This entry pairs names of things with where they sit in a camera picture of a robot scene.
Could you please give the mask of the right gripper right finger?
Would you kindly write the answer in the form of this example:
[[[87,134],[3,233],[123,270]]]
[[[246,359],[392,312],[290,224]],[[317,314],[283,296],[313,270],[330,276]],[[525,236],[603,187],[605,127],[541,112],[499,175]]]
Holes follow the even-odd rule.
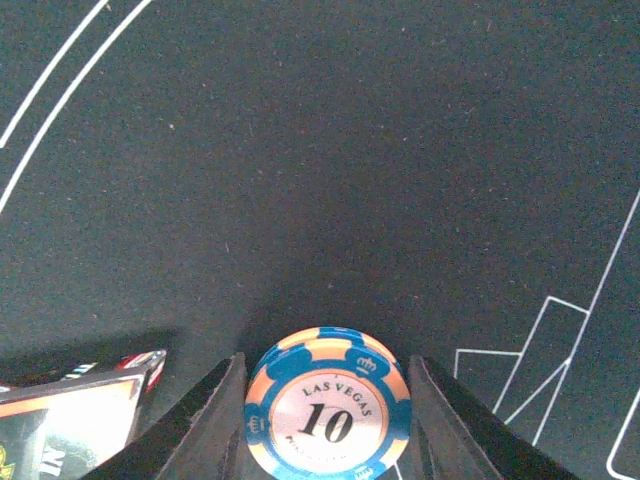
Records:
[[[409,458],[416,479],[573,479],[514,434],[435,360],[413,355]]]

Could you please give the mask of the red triangular dealer button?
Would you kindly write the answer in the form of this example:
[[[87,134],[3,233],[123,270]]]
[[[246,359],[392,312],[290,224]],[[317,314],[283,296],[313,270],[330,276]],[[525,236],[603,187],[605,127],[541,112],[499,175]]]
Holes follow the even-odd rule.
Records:
[[[135,437],[167,351],[67,364],[1,384],[1,477],[79,479]]]

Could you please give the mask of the blue chip number ten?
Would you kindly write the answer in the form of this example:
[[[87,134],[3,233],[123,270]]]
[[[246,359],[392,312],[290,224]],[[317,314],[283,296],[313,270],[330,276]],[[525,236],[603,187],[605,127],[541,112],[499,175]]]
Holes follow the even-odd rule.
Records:
[[[268,350],[244,405],[249,451],[277,479],[377,479],[408,446],[411,417],[393,353],[365,333],[329,326]]]

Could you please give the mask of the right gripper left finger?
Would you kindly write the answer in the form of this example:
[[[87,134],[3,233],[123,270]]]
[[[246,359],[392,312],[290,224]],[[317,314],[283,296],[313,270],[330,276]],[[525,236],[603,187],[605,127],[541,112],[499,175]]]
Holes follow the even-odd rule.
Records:
[[[157,423],[86,479],[238,479],[245,356],[219,362]]]

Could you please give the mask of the round black poker mat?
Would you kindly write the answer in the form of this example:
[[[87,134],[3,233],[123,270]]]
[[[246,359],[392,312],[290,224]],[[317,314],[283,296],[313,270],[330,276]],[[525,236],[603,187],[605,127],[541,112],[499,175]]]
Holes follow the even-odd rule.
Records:
[[[315,325],[639,473],[635,1],[5,1],[1,375]]]

